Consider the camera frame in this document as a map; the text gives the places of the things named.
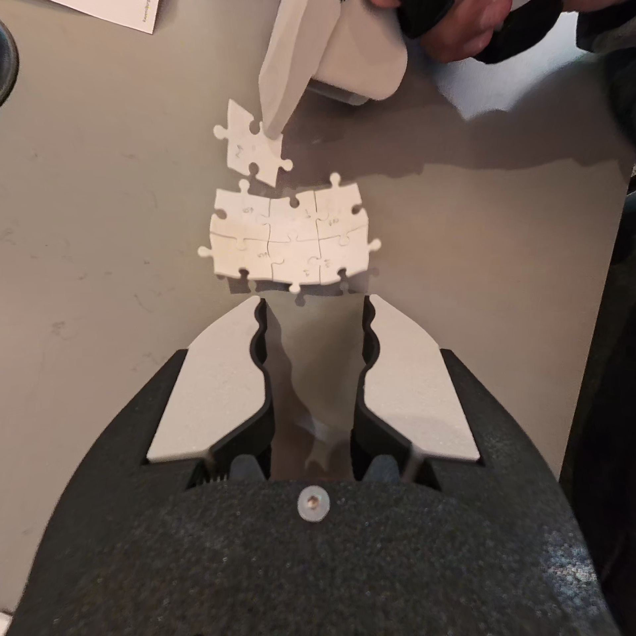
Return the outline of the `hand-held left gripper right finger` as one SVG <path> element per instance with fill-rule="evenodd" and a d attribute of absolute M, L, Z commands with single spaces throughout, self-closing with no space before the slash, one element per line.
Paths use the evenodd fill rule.
<path fill-rule="evenodd" d="M 393 458 L 400 476 L 415 466 L 416 480 L 428 478 L 425 463 L 480 461 L 463 407 L 442 351 L 417 322 L 376 294 L 362 310 L 363 369 L 357 381 L 350 457 L 362 481 L 381 455 Z"/>

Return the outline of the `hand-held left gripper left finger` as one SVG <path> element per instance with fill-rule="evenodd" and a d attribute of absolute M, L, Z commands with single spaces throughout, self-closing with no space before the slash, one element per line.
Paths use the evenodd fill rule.
<path fill-rule="evenodd" d="M 271 473 L 266 330 L 266 301 L 252 296 L 192 341 L 147 451 L 150 463 L 198 458 L 228 474 L 236 457 L 252 455 Z"/>

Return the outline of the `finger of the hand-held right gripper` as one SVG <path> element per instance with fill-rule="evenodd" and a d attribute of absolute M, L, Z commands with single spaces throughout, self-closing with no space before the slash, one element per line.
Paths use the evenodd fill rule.
<path fill-rule="evenodd" d="M 342 1 L 308 90 L 351 106 L 390 97 L 403 79 L 408 52 L 393 10 Z"/>
<path fill-rule="evenodd" d="M 258 77 L 263 132 L 277 139 L 317 71 L 341 1 L 281 1 Z"/>

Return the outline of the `single white puzzle piece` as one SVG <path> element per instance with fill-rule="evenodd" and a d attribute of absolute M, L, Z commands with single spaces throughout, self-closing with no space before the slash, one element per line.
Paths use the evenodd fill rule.
<path fill-rule="evenodd" d="M 243 176 L 250 176 L 250 165 L 256 164 L 256 179 L 276 187 L 279 169 L 290 172 L 293 161 L 282 158 L 283 135 L 270 139 L 259 123 L 259 132 L 253 133 L 250 124 L 254 117 L 233 99 L 228 100 L 227 126 L 215 125 L 214 136 L 227 141 L 227 166 Z"/>

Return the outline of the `joined white puzzle section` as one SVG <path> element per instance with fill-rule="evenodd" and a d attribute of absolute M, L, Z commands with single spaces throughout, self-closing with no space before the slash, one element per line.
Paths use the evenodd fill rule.
<path fill-rule="evenodd" d="M 331 285 L 368 270 L 370 255 L 381 249 L 369 238 L 369 218 L 355 182 L 343 184 L 338 172 L 330 184 L 291 197 L 268 198 L 249 192 L 241 179 L 235 191 L 217 189 L 209 224 L 209 243 L 197 254 L 211 258 L 214 273 L 250 281 L 303 286 Z"/>

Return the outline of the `person's right hand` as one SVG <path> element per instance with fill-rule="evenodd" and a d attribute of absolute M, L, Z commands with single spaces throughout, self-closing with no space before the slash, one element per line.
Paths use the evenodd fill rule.
<path fill-rule="evenodd" d="M 513 1 L 454 1 L 443 19 L 420 38 L 426 55 L 441 63 L 471 58 L 489 44 Z"/>

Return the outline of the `white printed instruction sheet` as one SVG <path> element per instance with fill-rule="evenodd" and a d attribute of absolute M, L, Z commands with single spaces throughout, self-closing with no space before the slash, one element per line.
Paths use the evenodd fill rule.
<path fill-rule="evenodd" d="M 53 1 L 113 24 L 153 34 L 160 1 Z"/>

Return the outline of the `black round desk grommet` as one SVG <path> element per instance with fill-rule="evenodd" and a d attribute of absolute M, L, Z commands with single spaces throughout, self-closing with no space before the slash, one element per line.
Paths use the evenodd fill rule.
<path fill-rule="evenodd" d="M 19 73 L 19 49 L 9 28 L 1 21 L 1 106 L 11 95 Z"/>

